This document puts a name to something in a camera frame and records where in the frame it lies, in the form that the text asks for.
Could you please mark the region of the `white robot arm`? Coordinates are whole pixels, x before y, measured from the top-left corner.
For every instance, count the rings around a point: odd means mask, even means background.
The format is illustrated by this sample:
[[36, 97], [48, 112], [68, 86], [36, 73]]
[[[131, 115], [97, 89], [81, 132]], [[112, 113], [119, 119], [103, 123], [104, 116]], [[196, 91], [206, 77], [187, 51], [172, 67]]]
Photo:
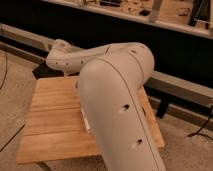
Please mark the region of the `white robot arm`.
[[154, 70], [150, 49], [138, 42], [75, 51], [57, 39], [48, 67], [79, 75], [82, 109], [109, 171], [166, 171], [139, 100]]

